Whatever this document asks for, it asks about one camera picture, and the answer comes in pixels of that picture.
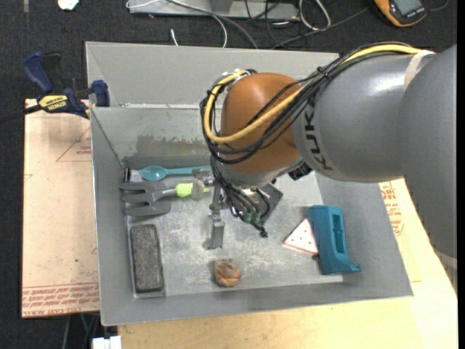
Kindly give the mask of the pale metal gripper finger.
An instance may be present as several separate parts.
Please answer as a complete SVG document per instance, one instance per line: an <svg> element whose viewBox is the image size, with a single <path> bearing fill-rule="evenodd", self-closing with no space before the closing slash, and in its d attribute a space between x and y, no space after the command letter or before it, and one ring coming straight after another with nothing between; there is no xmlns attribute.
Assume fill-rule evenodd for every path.
<svg viewBox="0 0 465 349"><path fill-rule="evenodd" d="M192 198L199 200L203 197L204 193L209 192L210 181L210 169L194 169Z"/></svg>
<svg viewBox="0 0 465 349"><path fill-rule="evenodd" d="M211 236L203 243L204 249L217 249L223 247L225 222L220 214L211 216Z"/></svg>

